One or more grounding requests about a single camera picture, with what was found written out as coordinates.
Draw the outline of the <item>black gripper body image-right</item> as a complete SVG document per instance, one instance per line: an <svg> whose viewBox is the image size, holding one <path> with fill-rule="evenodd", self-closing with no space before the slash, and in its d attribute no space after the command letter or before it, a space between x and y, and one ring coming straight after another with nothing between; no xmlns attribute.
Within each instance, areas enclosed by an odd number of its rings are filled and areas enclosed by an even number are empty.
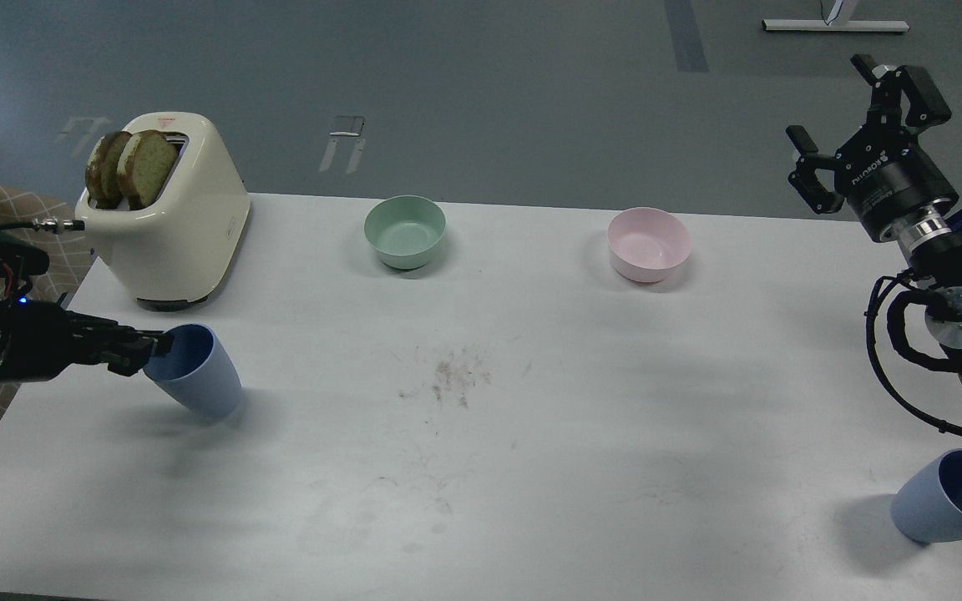
<svg viewBox="0 0 962 601"><path fill-rule="evenodd" d="M872 242L892 239L892 224L923 208L947 215L957 191L919 138L904 127L863 125L838 149L843 167L836 172L836 193L853 209Z"/></svg>

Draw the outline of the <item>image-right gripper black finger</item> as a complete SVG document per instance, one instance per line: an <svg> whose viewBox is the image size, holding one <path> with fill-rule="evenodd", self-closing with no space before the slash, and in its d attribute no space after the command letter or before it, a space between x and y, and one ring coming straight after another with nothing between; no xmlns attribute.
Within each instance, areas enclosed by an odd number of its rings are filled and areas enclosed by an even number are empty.
<svg viewBox="0 0 962 601"><path fill-rule="evenodd" d="M842 174L845 170L844 159L818 151L813 137L802 125L787 126L786 135L798 152L797 161L791 174L787 176L787 182L817 215L837 213L844 205L844 195L826 187L818 178L818 172Z"/></svg>
<svg viewBox="0 0 962 601"><path fill-rule="evenodd" d="M871 87L866 127L924 132L951 120L950 106L923 66L882 64L870 54L854 54L851 64Z"/></svg>

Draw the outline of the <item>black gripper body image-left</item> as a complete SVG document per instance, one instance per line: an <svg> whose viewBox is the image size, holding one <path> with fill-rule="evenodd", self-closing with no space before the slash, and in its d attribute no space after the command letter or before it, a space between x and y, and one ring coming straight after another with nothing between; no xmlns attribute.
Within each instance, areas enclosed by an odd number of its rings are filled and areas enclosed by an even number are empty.
<svg viewBox="0 0 962 601"><path fill-rule="evenodd" d="M10 312L10 381L49 381L71 365L102 364L114 321L29 301Z"/></svg>

